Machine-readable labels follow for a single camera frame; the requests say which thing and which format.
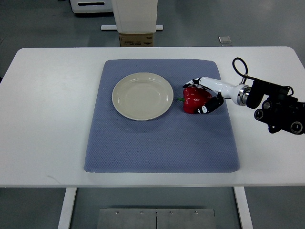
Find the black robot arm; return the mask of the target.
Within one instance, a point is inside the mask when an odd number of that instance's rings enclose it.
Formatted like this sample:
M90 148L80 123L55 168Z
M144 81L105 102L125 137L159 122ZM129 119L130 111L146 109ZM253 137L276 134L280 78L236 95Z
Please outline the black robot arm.
M291 86L281 86L248 76L245 61L236 57L233 69L242 77L237 93L239 105L255 109L254 118L268 125L271 134L281 130L295 135L305 133L305 104L293 97Z

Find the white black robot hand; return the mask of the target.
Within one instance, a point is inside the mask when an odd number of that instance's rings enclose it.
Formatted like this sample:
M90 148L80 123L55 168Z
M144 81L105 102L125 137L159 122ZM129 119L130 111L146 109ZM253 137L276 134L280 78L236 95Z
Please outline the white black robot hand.
M187 82L183 89L187 87L203 88L212 95L212 99L202 107L202 114L211 113L219 108L224 103L224 99L231 99L237 105L245 105L243 99L245 86L243 84L234 86L217 79L200 77Z

